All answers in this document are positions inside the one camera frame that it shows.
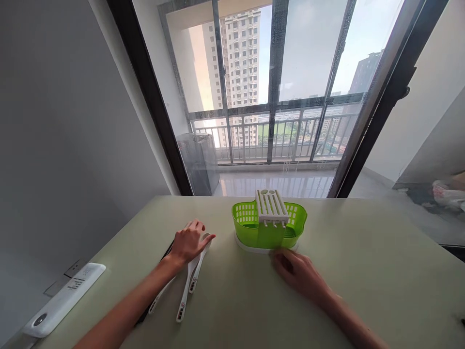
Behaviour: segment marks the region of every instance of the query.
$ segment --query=light green table top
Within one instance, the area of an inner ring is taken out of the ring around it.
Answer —
[[[234,241],[246,198],[156,197],[92,259],[107,270],[39,348],[71,348],[144,278],[193,218],[217,234],[184,320],[180,273],[122,348],[350,348],[319,309]],[[465,348],[465,265],[401,213],[366,199],[292,199],[308,212],[298,252],[393,348]]]

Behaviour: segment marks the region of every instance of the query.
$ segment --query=white power strip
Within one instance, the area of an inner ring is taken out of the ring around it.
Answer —
[[[23,333],[44,338],[63,320],[105,271],[103,264],[87,263],[23,328]]]

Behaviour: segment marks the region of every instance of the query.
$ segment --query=high-rise building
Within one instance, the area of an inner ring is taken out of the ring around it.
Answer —
[[[259,58],[260,58],[260,9],[253,9],[220,19],[222,55],[225,67],[226,100],[228,108],[247,107],[258,104]],[[202,25],[205,53],[212,99],[215,109],[221,109],[221,86],[216,49],[210,48],[215,37],[213,22]],[[213,120],[205,121],[212,126]],[[232,146],[251,146],[257,144],[258,116],[245,116],[230,119]],[[215,120],[218,129],[217,147],[229,146],[226,123]]]

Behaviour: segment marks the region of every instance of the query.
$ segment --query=green plastic basket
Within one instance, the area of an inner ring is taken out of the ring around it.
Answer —
[[[258,249],[293,248],[304,231],[307,212],[299,204],[284,204],[289,213],[286,229],[281,224],[275,228],[271,222],[268,227],[259,223],[255,200],[235,204],[232,207],[232,218],[239,241],[247,247]]]

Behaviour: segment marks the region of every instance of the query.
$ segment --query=balcony railing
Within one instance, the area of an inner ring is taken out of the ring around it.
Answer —
[[[301,112],[275,121],[271,162],[339,161],[345,151],[357,113],[327,115],[315,144],[319,115]],[[230,118],[228,126],[192,126],[196,134],[211,134],[215,140],[219,164],[231,164],[228,136],[232,136],[232,163],[264,163],[268,159],[267,114],[252,116],[257,122],[248,123],[246,116]]]

